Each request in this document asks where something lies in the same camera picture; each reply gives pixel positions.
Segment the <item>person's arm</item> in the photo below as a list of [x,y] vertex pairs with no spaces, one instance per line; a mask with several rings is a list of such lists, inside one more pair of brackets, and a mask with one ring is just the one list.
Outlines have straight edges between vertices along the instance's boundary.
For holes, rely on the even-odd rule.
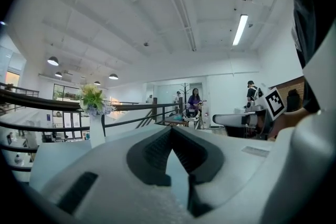
[[190,96],[188,99],[188,104],[193,105],[193,96]]
[[247,102],[251,101],[252,96],[253,96],[253,90],[250,88],[247,91]]
[[303,118],[311,113],[305,108],[300,108],[294,112],[285,112],[274,122],[274,127],[269,134],[269,137],[274,137],[279,134],[282,129],[295,127]]

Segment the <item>metal railing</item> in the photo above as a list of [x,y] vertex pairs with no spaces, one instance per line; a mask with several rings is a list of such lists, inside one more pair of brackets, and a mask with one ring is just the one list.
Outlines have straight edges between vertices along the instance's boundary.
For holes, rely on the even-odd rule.
[[[28,96],[32,96],[32,97],[38,97],[38,94],[39,94],[39,91],[20,88],[20,87],[13,86],[11,84],[4,84],[4,83],[0,83],[0,89],[8,91],[8,92],[28,95]],[[22,105],[18,106],[16,104],[6,103],[3,100],[1,100],[0,101],[0,114],[1,115],[7,114],[9,111],[15,112],[17,109],[23,108],[23,107],[24,106],[22,106]]]
[[[78,103],[72,102],[64,102],[64,101],[55,101],[55,100],[46,100],[37,97],[26,96],[18,93],[9,92],[6,90],[0,89],[0,99],[4,100],[5,102],[9,102],[15,105],[21,105],[29,108],[37,108],[37,109],[44,109],[44,110],[58,110],[64,112],[78,112],[81,110]],[[175,106],[182,107],[182,99],[180,99],[180,103],[172,103],[172,104],[140,104],[140,103],[131,103],[128,102],[124,105],[114,105],[117,111],[134,111],[134,110],[146,110],[150,109],[149,113],[146,117],[112,123],[112,124],[103,124],[103,128],[110,128],[125,124],[130,124],[133,122],[140,122],[137,128],[149,125],[152,120],[156,120],[158,116],[162,116],[162,120],[160,123],[164,123],[165,115],[172,111],[165,111],[168,107],[175,107]],[[157,114],[157,108],[162,108],[162,113]],[[84,127],[63,127],[63,128],[48,128],[48,127],[35,127],[35,126],[25,126],[25,125],[18,125],[18,124],[10,124],[3,121],[0,121],[0,127],[12,129],[12,130],[19,130],[19,131],[32,131],[32,132],[76,132],[76,131],[88,131],[90,130],[89,126]],[[38,148],[26,148],[26,147],[13,147],[9,145],[4,145],[0,143],[0,149],[12,152],[22,152],[22,153],[36,153]],[[21,167],[21,166],[13,166],[9,165],[10,169],[19,171],[19,172],[30,172],[31,167]]]

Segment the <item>table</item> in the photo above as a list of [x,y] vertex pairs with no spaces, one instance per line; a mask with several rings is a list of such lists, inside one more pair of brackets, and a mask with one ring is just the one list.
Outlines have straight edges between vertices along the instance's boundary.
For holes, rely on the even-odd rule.
[[177,126],[177,125],[183,125],[186,127],[189,127],[189,122],[188,121],[184,121],[184,120],[175,120],[174,117],[176,115],[173,115],[171,117],[165,118],[165,120],[163,121],[164,123],[169,123],[170,125],[173,126]]

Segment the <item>woman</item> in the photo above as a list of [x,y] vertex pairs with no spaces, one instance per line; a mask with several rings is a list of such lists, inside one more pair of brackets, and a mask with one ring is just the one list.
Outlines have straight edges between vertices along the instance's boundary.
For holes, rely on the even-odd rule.
[[195,88],[193,90],[193,95],[189,97],[188,103],[190,104],[191,109],[201,110],[201,103],[200,96],[198,95],[198,89]]

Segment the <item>black shirt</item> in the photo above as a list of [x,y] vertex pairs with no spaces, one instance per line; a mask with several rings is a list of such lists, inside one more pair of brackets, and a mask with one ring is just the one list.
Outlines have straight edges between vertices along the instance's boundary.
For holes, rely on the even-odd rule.
[[256,94],[257,87],[253,86],[252,88],[249,88],[247,91],[247,97],[251,98],[251,101],[254,101],[253,96]]
[[[294,0],[294,20],[297,34],[297,52],[302,68],[313,57],[335,18],[333,0]],[[303,107],[311,113],[320,108],[305,81]]]

